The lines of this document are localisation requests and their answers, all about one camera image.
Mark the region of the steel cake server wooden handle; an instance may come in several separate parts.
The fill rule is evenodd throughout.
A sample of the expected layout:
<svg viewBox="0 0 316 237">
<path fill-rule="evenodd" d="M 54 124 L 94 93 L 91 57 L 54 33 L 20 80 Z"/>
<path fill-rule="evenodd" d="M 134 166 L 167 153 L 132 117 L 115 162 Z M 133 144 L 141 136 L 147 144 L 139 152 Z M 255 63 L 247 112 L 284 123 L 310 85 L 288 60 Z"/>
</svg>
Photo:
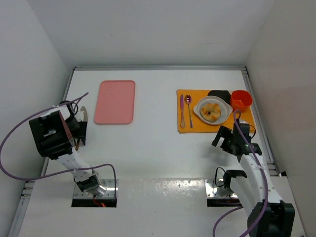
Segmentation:
<svg viewBox="0 0 316 237">
<path fill-rule="evenodd" d="M 87 115 L 86 107 L 82 106 L 80 111 L 83 114 L 83 121 L 88 122 L 88 115 Z M 80 147 L 80 139 L 78 139 L 77 142 L 76 142 L 75 150 L 77 151 L 79 149 L 79 147 Z"/>
</svg>

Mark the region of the golden knotted bread roll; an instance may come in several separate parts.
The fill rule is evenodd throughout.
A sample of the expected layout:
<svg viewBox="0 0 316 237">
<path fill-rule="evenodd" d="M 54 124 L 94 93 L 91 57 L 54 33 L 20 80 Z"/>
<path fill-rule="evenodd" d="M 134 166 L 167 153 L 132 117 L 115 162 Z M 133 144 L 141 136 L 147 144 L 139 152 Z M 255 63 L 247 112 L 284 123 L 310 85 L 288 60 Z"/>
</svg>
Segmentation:
<svg viewBox="0 0 316 237">
<path fill-rule="evenodd" d="M 207 103 L 202 106 L 200 113 L 209 122 L 216 122 L 221 117 L 221 107 L 218 103 Z"/>
</svg>

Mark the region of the pink rectangular tray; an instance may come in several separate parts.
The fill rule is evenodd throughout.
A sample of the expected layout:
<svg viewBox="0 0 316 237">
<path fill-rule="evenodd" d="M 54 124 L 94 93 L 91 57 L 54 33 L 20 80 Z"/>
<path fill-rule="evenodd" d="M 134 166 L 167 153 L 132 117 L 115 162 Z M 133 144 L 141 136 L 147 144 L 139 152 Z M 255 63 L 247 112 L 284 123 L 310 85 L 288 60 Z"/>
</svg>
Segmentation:
<svg viewBox="0 0 316 237">
<path fill-rule="evenodd" d="M 105 80 L 101 82 L 94 122 L 99 125 L 132 123 L 135 89 L 136 83 L 132 80 Z"/>
</svg>

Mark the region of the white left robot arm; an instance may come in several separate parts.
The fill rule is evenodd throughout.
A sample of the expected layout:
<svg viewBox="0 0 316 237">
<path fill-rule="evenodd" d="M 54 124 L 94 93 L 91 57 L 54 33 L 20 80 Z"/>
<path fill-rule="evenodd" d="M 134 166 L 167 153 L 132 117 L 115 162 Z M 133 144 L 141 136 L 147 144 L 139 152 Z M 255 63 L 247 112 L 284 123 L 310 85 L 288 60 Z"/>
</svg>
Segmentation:
<svg viewBox="0 0 316 237">
<path fill-rule="evenodd" d="M 81 192 L 101 197 L 107 188 L 94 168 L 78 154 L 79 147 L 86 145 L 87 124 L 86 108 L 77 110 L 71 104 L 53 108 L 29 121 L 39 154 L 69 170 Z"/>
</svg>

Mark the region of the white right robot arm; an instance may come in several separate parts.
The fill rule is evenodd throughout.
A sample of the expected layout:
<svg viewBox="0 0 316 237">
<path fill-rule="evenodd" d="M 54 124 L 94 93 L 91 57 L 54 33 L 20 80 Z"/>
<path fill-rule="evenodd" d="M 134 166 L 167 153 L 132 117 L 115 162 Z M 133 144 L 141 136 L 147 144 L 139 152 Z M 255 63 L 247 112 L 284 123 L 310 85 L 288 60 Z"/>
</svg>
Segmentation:
<svg viewBox="0 0 316 237">
<path fill-rule="evenodd" d="M 220 126 L 213 146 L 223 138 L 221 149 L 237 157 L 241 170 L 224 173 L 224 189 L 235 193 L 247 214 L 243 237 L 289 237 L 295 218 L 293 204 L 286 203 L 274 187 L 258 144 L 251 142 L 250 126 L 234 123 Z"/>
</svg>

